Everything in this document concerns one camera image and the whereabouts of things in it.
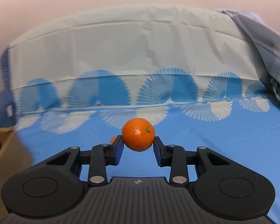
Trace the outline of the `small orange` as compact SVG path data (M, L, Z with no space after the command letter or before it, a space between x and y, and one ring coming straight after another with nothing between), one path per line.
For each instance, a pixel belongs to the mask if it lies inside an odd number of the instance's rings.
M155 128L144 118L133 118L122 128L122 140L133 151L148 150L154 142Z
M111 138L111 140L110 140L110 144L113 144L114 141L116 140L116 138L117 138L117 136L113 136L113 137Z

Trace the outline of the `brown cardboard box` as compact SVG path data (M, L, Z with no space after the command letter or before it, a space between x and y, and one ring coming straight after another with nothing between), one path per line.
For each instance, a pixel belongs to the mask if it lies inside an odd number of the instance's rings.
M3 184L13 175L32 166L32 156L25 148L14 128L0 128L0 221L8 212L1 199Z

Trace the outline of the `blue white fan-pattern sheet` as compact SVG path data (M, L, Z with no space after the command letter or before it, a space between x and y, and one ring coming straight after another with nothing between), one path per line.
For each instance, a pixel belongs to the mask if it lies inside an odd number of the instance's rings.
M250 37L229 15L119 6L62 18L9 50L16 130L33 163L91 149L139 117L166 145L212 150L268 178L280 223L280 104Z

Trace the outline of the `grey crumpled blanket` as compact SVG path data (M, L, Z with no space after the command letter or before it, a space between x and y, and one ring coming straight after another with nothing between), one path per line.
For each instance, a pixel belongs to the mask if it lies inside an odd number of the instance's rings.
M259 15L232 9L217 9L227 14L250 37L270 75L270 86L280 104L280 33L267 26Z

